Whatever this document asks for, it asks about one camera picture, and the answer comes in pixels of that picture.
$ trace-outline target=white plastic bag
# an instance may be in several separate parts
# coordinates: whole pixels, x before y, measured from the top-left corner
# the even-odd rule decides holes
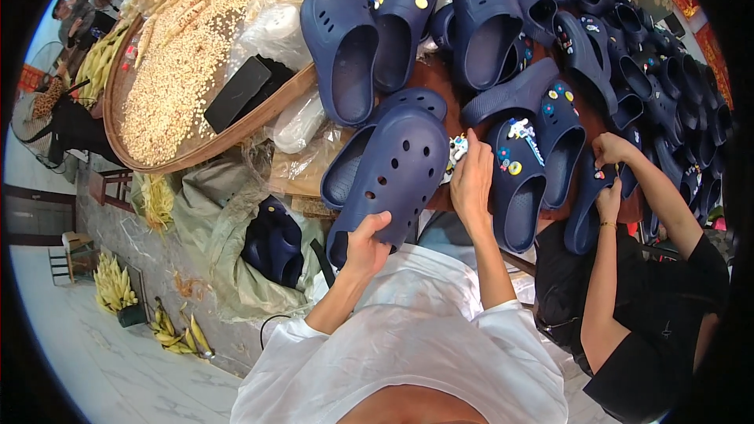
[[[315,86],[291,102],[272,127],[275,147],[286,154],[295,154],[306,147],[325,121],[325,108]]]
[[[248,55],[260,55],[301,71],[311,62],[311,54],[301,33],[298,6],[271,4],[259,11],[239,38]]]

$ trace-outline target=corn husk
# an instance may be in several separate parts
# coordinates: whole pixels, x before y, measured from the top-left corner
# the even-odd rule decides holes
[[[153,230],[163,231],[168,223],[173,222],[170,212],[173,211],[174,195],[162,175],[144,174],[141,186],[144,198],[144,218],[147,226]]]

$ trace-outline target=black cable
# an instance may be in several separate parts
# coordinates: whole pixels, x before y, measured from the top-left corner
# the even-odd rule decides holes
[[[262,343],[262,332],[265,330],[265,325],[267,325],[267,323],[270,321],[270,319],[275,319],[275,318],[290,318],[290,316],[288,316],[288,315],[274,315],[274,316],[270,316],[269,318],[267,318],[265,320],[265,322],[262,323],[262,327],[259,328],[259,345],[262,347],[262,350],[265,349],[265,344]]]

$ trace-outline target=leopard print clothing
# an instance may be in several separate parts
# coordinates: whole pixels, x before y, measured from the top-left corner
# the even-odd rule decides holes
[[[50,115],[50,113],[52,113],[52,108],[65,91],[66,87],[62,83],[62,79],[57,77],[53,78],[47,91],[43,94],[37,95],[36,99],[34,99],[32,118],[43,118]]]

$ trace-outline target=black t-shirt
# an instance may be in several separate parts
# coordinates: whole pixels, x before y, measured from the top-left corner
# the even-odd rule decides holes
[[[614,317],[631,332],[584,392],[621,422],[650,422],[691,385],[702,317],[725,307],[728,268],[705,235],[688,262],[621,267],[644,270],[627,287],[619,273]]]

